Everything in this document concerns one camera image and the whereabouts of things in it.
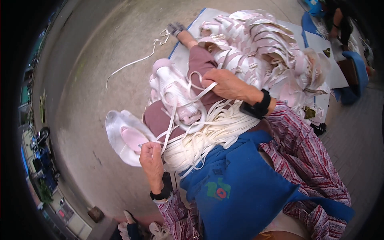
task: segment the person in black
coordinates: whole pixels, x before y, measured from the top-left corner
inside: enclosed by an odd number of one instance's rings
[[[340,41],[343,44],[341,48],[343,51],[348,51],[348,40],[353,31],[348,6],[345,0],[325,0],[325,2],[324,20],[329,30],[329,37],[337,38],[340,30]]]

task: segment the paved ground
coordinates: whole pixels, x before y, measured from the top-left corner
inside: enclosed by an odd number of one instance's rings
[[[303,14],[296,0],[69,0],[54,23],[36,73],[33,102],[38,106],[45,88],[51,141],[63,173],[60,182],[83,213],[98,206],[108,216],[121,217],[122,210],[129,209],[137,218],[159,219],[142,169],[116,155],[104,121],[113,109],[142,115],[152,64],[166,58],[176,41],[170,39],[150,59],[113,76],[108,91],[105,82],[122,65],[148,55],[153,39],[169,22],[188,25],[204,7],[226,12],[265,9],[298,25]]]

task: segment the blue vehicle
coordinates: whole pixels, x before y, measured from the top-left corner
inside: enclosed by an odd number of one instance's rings
[[[51,191],[57,187],[60,172],[55,170],[52,155],[46,144],[49,128],[43,127],[38,134],[32,137],[30,148],[33,151],[33,165],[39,179],[43,179]]]

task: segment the striped shirt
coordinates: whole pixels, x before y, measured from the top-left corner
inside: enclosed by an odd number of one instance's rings
[[[281,101],[266,119],[275,140],[260,144],[260,150],[271,157],[275,171],[300,184],[299,191],[309,197],[325,197],[350,207],[351,196],[313,129]],[[187,209],[177,190],[171,201],[158,204],[158,208],[174,239],[203,239],[196,204]],[[302,221],[316,240],[339,239],[346,227],[345,221],[327,215],[311,201],[290,202],[283,212]]]

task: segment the wrinkled hand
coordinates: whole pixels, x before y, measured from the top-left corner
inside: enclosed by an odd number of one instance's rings
[[[213,82],[216,82],[217,85],[212,88],[212,91],[225,99],[243,100],[254,105],[259,100],[258,98],[261,97],[261,101],[264,96],[257,88],[238,79],[227,69],[211,69],[206,72],[202,78],[202,86],[207,88]]]
[[[328,38],[337,38],[339,35],[339,30],[335,27],[332,27],[331,32],[328,34]]]
[[[160,194],[164,187],[162,177],[164,172],[161,160],[161,146],[157,142],[147,142],[141,146],[140,163],[147,175],[153,194]]]

